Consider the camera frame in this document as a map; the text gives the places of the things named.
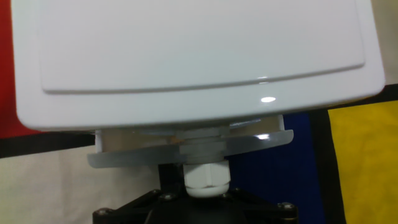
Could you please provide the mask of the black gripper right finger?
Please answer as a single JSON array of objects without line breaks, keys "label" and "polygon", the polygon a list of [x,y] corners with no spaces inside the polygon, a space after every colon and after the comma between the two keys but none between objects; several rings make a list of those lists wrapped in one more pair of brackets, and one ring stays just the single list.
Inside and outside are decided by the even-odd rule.
[{"label": "black gripper right finger", "polygon": [[298,224],[298,207],[289,202],[271,203],[237,187],[219,199],[243,212],[247,223]]}]

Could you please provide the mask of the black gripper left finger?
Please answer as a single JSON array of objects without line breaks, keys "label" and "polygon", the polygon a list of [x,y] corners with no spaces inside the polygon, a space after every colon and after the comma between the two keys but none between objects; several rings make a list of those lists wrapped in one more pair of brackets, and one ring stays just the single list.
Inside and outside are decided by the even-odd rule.
[{"label": "black gripper left finger", "polygon": [[139,198],[119,207],[99,208],[92,213],[92,224],[140,224],[157,205],[187,196],[185,189],[151,190]]}]

